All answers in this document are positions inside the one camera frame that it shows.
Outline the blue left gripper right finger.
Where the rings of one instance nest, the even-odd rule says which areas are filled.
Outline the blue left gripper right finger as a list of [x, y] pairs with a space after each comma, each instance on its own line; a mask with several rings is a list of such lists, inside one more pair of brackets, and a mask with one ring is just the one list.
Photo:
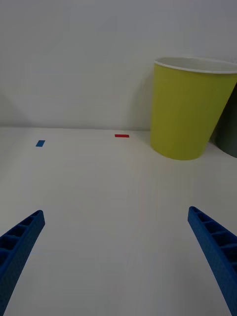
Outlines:
[[209, 263], [231, 315], [237, 314], [237, 236], [194, 206], [188, 223]]

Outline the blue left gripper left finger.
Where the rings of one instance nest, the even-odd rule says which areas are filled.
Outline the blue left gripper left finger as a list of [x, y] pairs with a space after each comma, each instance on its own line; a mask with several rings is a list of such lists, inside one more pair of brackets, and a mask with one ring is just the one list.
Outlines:
[[1, 316], [44, 226], [43, 211], [38, 210], [0, 237]]

